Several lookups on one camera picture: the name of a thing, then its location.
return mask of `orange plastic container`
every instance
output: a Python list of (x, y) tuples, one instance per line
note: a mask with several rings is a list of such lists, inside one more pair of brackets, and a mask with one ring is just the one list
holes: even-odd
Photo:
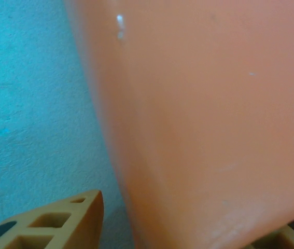
[(136, 247), (294, 219), (294, 1), (66, 3)]

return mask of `blue wall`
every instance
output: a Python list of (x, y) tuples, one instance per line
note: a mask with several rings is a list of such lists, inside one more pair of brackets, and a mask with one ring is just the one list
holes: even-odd
[(61, 0), (0, 0), (0, 221), (93, 188), (102, 248), (132, 247)]

